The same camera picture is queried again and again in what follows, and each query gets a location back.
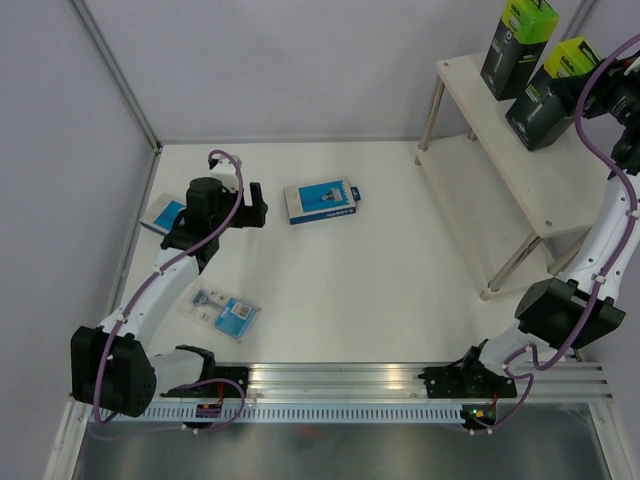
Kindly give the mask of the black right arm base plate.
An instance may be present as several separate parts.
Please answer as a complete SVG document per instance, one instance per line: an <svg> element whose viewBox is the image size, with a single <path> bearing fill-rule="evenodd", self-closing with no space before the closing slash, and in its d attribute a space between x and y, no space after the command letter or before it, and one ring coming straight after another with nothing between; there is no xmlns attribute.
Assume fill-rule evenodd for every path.
<svg viewBox="0 0 640 480"><path fill-rule="evenodd" d="M426 367L417 378L422 380L429 399L513 399L516 385L510 378L492 373L479 364L468 367Z"/></svg>

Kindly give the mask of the green black Gillette box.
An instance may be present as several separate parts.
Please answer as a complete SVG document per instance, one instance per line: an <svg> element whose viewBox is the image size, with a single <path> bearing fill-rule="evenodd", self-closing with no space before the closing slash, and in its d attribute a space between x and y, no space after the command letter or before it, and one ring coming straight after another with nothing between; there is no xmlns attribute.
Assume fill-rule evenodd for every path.
<svg viewBox="0 0 640 480"><path fill-rule="evenodd" d="M552 145L574 119L574 101L563 100L553 90L555 80L545 82L541 67L505 114L507 123L529 151Z"/></svg>
<svg viewBox="0 0 640 480"><path fill-rule="evenodd" d="M493 97L515 99L526 87L559 16L547 1L507 1L480 70Z"/></svg>

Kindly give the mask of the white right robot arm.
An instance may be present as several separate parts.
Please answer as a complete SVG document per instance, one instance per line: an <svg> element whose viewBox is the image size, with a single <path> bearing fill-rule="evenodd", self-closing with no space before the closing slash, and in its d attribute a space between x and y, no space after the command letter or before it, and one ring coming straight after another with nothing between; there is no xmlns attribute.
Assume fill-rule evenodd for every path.
<svg viewBox="0 0 640 480"><path fill-rule="evenodd" d="M617 329L625 317L615 305L622 277L639 245L639 56L625 56L633 37L593 72L559 81L575 105L575 130L609 170L596 221L568 268L533 284L515 312L515 323L472 348L474 359L456 371L459 388L478 395L493 376L508 378L510 364L531 359L538 371L554 366L571 348L582 348ZM586 135L583 122L603 115L623 127L611 153Z"/></svg>

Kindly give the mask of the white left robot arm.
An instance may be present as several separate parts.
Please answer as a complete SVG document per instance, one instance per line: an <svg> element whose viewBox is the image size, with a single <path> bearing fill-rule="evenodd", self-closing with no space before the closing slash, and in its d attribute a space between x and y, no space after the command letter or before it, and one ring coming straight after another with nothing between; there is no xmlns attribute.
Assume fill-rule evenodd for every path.
<svg viewBox="0 0 640 480"><path fill-rule="evenodd" d="M149 277L126 303L96 327L79 327L70 340L71 395L101 421L141 416L156 397L241 397L245 367L219 367L214 352L176 345L152 356L148 347L179 297L196 281L229 228L262 228L268 205L260 183L247 190L215 177L192 180Z"/></svg>

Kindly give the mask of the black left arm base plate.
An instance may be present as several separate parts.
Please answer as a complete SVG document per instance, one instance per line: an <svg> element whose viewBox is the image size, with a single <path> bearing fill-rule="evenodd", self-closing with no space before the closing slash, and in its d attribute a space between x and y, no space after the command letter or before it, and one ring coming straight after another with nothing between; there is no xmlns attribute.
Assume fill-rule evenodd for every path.
<svg viewBox="0 0 640 480"><path fill-rule="evenodd" d="M163 398L210 398L223 400L228 398L239 399L241 389L243 393L249 386L248 367L244 366L222 366L217 367L213 374L207 374L201 378L203 385L189 388L173 388L167 393L161 393Z"/></svg>

